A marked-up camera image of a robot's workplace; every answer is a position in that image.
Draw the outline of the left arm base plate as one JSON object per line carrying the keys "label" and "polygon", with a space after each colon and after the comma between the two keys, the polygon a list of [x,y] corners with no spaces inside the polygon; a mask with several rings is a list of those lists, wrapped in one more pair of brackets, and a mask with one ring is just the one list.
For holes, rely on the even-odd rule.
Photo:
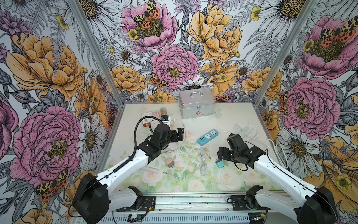
{"label": "left arm base plate", "polygon": [[155,209],[156,196],[143,196],[138,199],[132,207],[124,207],[117,209],[117,212],[129,212],[129,211],[140,211],[140,212],[152,212]]}

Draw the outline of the small amber bottle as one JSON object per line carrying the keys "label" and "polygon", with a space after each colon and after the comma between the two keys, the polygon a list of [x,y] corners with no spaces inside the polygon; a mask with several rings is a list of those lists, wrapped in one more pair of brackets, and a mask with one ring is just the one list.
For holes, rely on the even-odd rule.
{"label": "small amber bottle", "polygon": [[168,116],[167,109],[165,107],[160,108],[161,117]]}

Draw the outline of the aluminium rail frame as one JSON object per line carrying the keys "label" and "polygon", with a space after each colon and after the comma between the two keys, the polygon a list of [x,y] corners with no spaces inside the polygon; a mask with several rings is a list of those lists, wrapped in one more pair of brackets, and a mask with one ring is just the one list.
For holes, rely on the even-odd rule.
{"label": "aluminium rail frame", "polygon": [[229,193],[145,194],[151,201],[142,211],[111,211],[100,224],[293,224],[294,220],[272,209],[235,209]]}

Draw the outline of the teal small plug block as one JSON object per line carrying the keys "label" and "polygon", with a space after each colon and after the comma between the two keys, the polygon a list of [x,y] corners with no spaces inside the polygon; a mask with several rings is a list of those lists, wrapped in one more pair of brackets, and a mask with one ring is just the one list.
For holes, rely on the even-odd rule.
{"label": "teal small plug block", "polygon": [[215,164],[218,169],[224,168],[226,166],[223,160],[216,160]]}

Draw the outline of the teal power strip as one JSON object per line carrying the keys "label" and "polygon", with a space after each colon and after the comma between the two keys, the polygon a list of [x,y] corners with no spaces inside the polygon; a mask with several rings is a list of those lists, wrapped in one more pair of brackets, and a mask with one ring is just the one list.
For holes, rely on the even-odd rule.
{"label": "teal power strip", "polygon": [[201,136],[198,140],[197,143],[200,146],[204,146],[206,144],[208,144],[211,140],[213,140],[214,138],[216,138],[218,136],[218,131],[213,129],[211,131],[209,131],[208,133],[206,133],[205,135]]}

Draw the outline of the red white medicine box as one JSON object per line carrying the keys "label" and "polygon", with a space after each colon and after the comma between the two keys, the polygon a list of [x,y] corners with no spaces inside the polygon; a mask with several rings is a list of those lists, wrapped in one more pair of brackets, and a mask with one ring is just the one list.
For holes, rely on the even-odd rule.
{"label": "red white medicine box", "polygon": [[151,121],[153,121],[153,123],[158,123],[158,121],[156,119],[153,119],[152,117],[156,117],[157,119],[161,118],[159,111],[142,113],[141,116],[142,118],[145,117],[145,119],[142,120],[143,127],[148,127]]}

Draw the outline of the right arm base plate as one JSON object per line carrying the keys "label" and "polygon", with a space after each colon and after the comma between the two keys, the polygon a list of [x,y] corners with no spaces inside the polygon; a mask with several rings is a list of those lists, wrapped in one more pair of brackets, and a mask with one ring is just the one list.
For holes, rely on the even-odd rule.
{"label": "right arm base plate", "polygon": [[232,205],[234,211],[269,211],[270,208],[261,207],[256,201],[246,195],[231,195],[227,203]]}

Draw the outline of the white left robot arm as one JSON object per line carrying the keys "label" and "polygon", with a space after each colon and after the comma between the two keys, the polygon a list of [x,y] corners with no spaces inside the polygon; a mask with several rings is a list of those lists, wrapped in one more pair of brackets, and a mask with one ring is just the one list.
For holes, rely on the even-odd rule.
{"label": "white left robot arm", "polygon": [[171,130],[159,121],[144,142],[138,144],[133,135],[133,153],[117,165],[97,175],[86,174],[80,181],[71,207],[88,224],[97,224],[108,212],[127,208],[138,210],[143,206],[143,194],[134,186],[115,189],[130,175],[156,159],[170,143],[184,140],[185,129]]}

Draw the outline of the silver first aid case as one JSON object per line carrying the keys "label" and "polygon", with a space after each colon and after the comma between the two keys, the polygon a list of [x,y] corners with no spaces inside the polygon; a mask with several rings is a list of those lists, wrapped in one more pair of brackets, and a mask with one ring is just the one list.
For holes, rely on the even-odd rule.
{"label": "silver first aid case", "polygon": [[209,116],[214,112],[215,99],[210,89],[194,89],[179,92],[183,119]]}

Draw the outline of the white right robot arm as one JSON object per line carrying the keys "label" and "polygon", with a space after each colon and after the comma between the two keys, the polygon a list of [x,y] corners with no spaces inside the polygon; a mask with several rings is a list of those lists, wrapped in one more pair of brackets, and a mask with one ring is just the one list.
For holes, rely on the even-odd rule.
{"label": "white right robot arm", "polygon": [[267,151],[256,145],[248,147],[238,134],[227,138],[229,147],[220,147],[220,160],[243,164],[276,183],[288,196],[272,193],[261,185],[254,185],[246,191],[244,199],[231,198],[233,206],[246,206],[249,210],[272,209],[298,224],[336,224],[338,212],[333,194],[325,187],[317,188],[298,178],[274,162]]}

